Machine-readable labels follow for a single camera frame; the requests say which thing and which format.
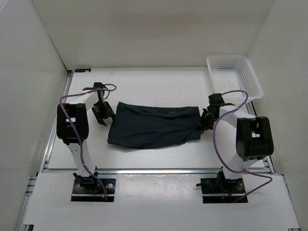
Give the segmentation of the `dark navy shorts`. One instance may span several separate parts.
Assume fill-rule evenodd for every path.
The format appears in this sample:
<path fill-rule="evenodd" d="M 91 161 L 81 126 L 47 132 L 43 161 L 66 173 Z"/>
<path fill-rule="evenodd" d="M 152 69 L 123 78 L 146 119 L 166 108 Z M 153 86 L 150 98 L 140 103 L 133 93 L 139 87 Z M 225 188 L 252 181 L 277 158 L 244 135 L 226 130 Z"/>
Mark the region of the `dark navy shorts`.
<path fill-rule="evenodd" d="M 128 149 L 155 149 L 201 138 L 197 106 L 149 107 L 119 102 L 108 144 Z"/>

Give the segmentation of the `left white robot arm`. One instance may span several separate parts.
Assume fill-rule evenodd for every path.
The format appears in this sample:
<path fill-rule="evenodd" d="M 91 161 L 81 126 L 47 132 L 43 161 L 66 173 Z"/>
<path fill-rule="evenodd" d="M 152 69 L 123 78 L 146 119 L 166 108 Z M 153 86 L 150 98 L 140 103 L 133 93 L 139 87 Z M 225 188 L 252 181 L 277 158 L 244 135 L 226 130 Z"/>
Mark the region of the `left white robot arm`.
<path fill-rule="evenodd" d="M 61 97 L 57 106 L 57 137 L 67 145 L 76 164 L 77 177 L 86 178 L 84 187 L 91 193 L 100 189 L 101 181 L 94 176 L 96 166 L 87 145 L 90 131 L 88 110 L 92 110 L 97 123 L 103 126 L 107 126 L 107 119 L 115 118 L 104 94 L 102 89 L 88 89 Z"/>

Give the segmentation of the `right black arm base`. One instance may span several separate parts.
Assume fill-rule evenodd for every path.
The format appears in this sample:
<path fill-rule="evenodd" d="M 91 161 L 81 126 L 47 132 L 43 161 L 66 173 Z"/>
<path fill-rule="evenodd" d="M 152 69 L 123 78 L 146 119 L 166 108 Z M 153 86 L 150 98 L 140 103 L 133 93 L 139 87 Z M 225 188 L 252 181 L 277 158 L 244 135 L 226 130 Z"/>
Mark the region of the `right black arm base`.
<path fill-rule="evenodd" d="M 222 170 L 215 178 L 201 178 L 196 187 L 201 188 L 203 204 L 248 203 L 243 179 L 226 179 Z"/>

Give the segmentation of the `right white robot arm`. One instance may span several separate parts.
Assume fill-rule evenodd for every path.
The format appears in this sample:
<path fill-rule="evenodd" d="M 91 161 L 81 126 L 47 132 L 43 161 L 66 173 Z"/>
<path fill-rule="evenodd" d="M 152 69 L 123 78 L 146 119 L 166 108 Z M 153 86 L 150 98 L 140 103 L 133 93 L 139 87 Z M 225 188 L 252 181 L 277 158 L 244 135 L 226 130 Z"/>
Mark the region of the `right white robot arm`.
<path fill-rule="evenodd" d="M 222 161 L 216 132 L 223 120 L 236 128 L 236 153 L 229 163 L 222 163 L 224 176 L 216 180 L 217 189 L 228 192 L 234 185 L 232 179 L 247 173 L 252 162 L 272 155 L 274 146 L 267 117 L 247 114 L 240 106 L 225 102 L 223 96 L 211 94 L 202 113 L 197 106 L 150 107 L 119 102 L 107 142 L 127 149 L 156 149 L 197 141 L 210 130 L 214 150 Z"/>

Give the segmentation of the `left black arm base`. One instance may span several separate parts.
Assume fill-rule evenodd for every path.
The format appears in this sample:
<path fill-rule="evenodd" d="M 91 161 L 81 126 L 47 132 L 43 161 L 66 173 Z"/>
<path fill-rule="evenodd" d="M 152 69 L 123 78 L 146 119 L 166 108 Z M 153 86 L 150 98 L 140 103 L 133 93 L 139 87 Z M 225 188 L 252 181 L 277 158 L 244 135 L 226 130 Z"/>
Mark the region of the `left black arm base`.
<path fill-rule="evenodd" d="M 73 174 L 72 202 L 113 202 L 115 199 L 116 179 L 100 178 L 105 191 L 97 179 Z"/>

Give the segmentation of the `white perforated plastic basket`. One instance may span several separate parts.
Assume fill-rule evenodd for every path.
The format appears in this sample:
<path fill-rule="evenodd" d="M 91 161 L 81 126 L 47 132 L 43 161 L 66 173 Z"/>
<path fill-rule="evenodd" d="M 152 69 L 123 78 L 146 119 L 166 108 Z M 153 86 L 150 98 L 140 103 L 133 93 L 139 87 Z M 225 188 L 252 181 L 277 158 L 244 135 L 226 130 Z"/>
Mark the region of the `white perforated plastic basket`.
<path fill-rule="evenodd" d="M 263 97 L 263 90 L 248 58 L 243 55 L 212 55 L 206 58 L 215 93 L 228 94 L 232 102 L 241 102 L 245 94 L 248 101 Z"/>

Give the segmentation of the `blue label sticker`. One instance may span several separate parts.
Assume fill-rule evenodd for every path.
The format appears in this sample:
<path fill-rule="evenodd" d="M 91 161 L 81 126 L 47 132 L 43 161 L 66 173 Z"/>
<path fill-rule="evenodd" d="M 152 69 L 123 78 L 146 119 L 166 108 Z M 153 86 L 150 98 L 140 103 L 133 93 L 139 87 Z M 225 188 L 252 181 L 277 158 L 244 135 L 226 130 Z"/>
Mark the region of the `blue label sticker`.
<path fill-rule="evenodd" d="M 91 68 L 79 68 L 75 69 L 75 73 L 89 73 L 91 72 Z"/>

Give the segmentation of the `aluminium front rail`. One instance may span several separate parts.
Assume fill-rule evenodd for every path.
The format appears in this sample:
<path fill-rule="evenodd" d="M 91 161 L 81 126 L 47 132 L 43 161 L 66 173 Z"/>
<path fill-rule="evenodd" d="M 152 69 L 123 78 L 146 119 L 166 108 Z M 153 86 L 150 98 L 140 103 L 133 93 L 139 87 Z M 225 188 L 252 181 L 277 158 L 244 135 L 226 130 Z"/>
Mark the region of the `aluminium front rail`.
<path fill-rule="evenodd" d="M 154 174 L 154 175 L 164 175 L 164 174 L 214 174 L 216 175 L 220 171 L 219 168 L 182 168 L 182 169 L 99 169 L 97 172 L 98 175 L 116 175 L 116 174 L 128 174 L 128 175 L 137 175 L 137 174 Z M 250 170 L 253 173 L 257 174 L 275 174 L 274 171 L 271 171 L 269 167 L 264 168 L 253 168 Z M 49 169 L 46 168 L 42 172 L 37 172 L 32 177 L 37 177 L 40 173 L 74 173 L 75 169 Z"/>

